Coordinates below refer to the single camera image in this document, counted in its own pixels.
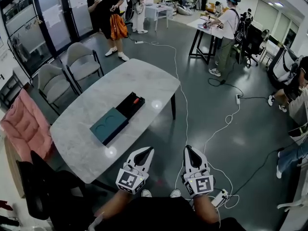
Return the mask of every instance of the black table legs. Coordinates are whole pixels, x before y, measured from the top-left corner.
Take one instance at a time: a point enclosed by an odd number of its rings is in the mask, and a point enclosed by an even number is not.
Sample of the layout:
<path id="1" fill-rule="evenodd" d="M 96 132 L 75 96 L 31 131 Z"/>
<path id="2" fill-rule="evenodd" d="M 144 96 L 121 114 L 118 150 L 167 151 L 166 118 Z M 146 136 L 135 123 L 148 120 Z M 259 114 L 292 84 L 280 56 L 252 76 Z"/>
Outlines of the black table legs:
<path id="1" fill-rule="evenodd" d="M 209 64 L 211 56 L 216 55 L 217 39 L 215 36 L 212 36 L 208 53 L 203 53 L 200 49 L 200 43 L 201 43 L 203 34 L 204 32 L 197 30 L 196 35 L 193 39 L 193 43 L 192 43 L 191 50 L 189 52 L 189 56 L 202 57 L 205 60 L 205 63 Z M 193 53 L 198 37 L 199 37 L 199 41 L 197 44 L 197 50 L 196 50 L 196 53 Z"/>
<path id="2" fill-rule="evenodd" d="M 172 108 L 173 120 L 175 120 L 175 118 L 176 118 L 175 93 L 174 93 L 173 96 L 171 97 L 171 108 Z"/>
<path id="3" fill-rule="evenodd" d="M 111 186 L 108 186 L 108 185 L 106 185 L 106 184 L 104 184 L 104 183 L 102 183 L 102 182 L 100 182 L 100 181 L 98 181 L 98 180 L 94 180 L 94 181 L 92 182 L 92 184 L 95 185 L 95 186 L 98 186 L 98 187 L 100 187 L 100 188 L 103 188 L 103 189 L 105 189 L 105 190 L 108 190 L 108 191 L 110 191 L 110 192 L 113 192 L 113 193 L 116 193 L 116 192 L 118 191 L 117 189 L 115 189 L 115 188 L 113 188 L 113 187 L 111 187 Z"/>

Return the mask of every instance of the red object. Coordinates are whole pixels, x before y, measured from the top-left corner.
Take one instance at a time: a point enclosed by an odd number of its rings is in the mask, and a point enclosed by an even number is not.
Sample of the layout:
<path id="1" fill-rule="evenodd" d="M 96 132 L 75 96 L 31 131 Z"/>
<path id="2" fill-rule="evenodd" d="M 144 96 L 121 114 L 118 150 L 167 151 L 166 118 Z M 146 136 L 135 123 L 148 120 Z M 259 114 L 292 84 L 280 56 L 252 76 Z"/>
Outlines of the red object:
<path id="1" fill-rule="evenodd" d="M 9 205 L 7 205 L 7 201 L 3 201 L 3 200 L 0 200 L 0 208 L 3 208 L 5 210 L 9 210 L 9 211 L 13 211 L 13 208 L 10 207 Z"/>
<path id="2" fill-rule="evenodd" d="M 134 101 L 134 104 L 138 103 L 139 102 L 139 98 L 137 98 L 135 101 Z"/>

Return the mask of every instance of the white sneaker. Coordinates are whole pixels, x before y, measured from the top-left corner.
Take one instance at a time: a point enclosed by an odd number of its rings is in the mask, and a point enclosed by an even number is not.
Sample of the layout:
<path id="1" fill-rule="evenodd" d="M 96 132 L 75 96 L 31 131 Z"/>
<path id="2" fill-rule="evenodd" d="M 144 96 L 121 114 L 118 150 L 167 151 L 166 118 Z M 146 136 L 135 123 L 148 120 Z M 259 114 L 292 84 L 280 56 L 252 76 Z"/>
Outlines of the white sneaker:
<path id="1" fill-rule="evenodd" d="M 129 61 L 129 58 L 123 53 L 123 52 L 119 52 L 118 53 L 119 58 L 121 58 L 124 62 Z"/>
<path id="2" fill-rule="evenodd" d="M 282 176 L 282 172 L 279 171 L 278 165 L 277 165 L 277 173 L 276 173 L 276 176 L 277 176 L 278 179 L 281 179 L 281 176 Z"/>
<path id="3" fill-rule="evenodd" d="M 145 33 L 148 33 L 148 31 L 147 30 L 142 30 L 142 31 L 138 31 L 138 34 L 145 34 Z"/>
<path id="4" fill-rule="evenodd" d="M 181 197 L 181 191 L 179 189 L 173 190 L 170 194 L 170 198 L 179 198 Z"/>
<path id="5" fill-rule="evenodd" d="M 279 109 L 282 110 L 284 113 L 287 112 L 287 109 L 283 105 L 279 105 Z"/>
<path id="6" fill-rule="evenodd" d="M 215 75 L 217 77 L 221 76 L 221 73 L 217 70 L 217 68 L 209 69 L 210 74 Z"/>
<path id="7" fill-rule="evenodd" d="M 270 95 L 269 96 L 269 99 L 268 99 L 268 103 L 269 103 L 269 106 L 272 107 L 273 106 L 273 102 L 275 101 L 275 98 L 274 96 Z"/>
<path id="8" fill-rule="evenodd" d="M 141 197 L 152 198 L 152 194 L 149 190 L 144 189 L 141 192 Z"/>
<path id="9" fill-rule="evenodd" d="M 110 55 L 112 55 L 112 54 L 115 53 L 115 52 L 117 52 L 117 47 L 116 47 L 116 46 L 113 47 L 113 48 L 111 48 L 111 49 L 105 54 L 105 56 L 110 56 Z"/>

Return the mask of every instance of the ceiling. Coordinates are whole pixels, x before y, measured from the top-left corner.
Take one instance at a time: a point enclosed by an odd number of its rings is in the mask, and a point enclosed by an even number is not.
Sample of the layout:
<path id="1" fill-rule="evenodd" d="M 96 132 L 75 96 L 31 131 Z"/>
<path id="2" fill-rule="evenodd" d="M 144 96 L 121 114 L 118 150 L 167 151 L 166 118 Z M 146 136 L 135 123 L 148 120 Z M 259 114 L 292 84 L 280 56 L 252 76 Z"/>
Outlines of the ceiling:
<path id="1" fill-rule="evenodd" d="M 297 9 L 293 8 L 288 1 L 285 0 L 262 0 L 266 3 L 268 2 L 280 2 L 281 4 L 283 4 L 283 7 L 277 7 L 274 6 L 275 9 L 281 11 L 285 16 L 287 16 L 289 19 L 291 19 L 295 24 L 297 24 L 298 26 L 301 24 L 301 22 L 304 19 L 304 16 L 302 13 L 300 13 Z"/>

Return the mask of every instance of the hand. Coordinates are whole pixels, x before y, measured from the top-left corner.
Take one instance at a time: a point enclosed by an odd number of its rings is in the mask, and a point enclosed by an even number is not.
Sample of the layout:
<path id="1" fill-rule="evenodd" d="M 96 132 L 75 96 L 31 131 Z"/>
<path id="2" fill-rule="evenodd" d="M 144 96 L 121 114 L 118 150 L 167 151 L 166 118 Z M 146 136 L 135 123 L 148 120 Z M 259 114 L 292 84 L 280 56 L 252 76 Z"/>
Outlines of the hand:
<path id="1" fill-rule="evenodd" d="M 97 6 L 97 4 L 99 4 L 100 2 L 101 2 L 100 0 L 94 0 L 95 6 Z"/>
<path id="2" fill-rule="evenodd" d="M 110 9 L 111 12 L 114 12 L 119 6 L 116 4 L 114 6 L 112 6 L 112 8 Z"/>

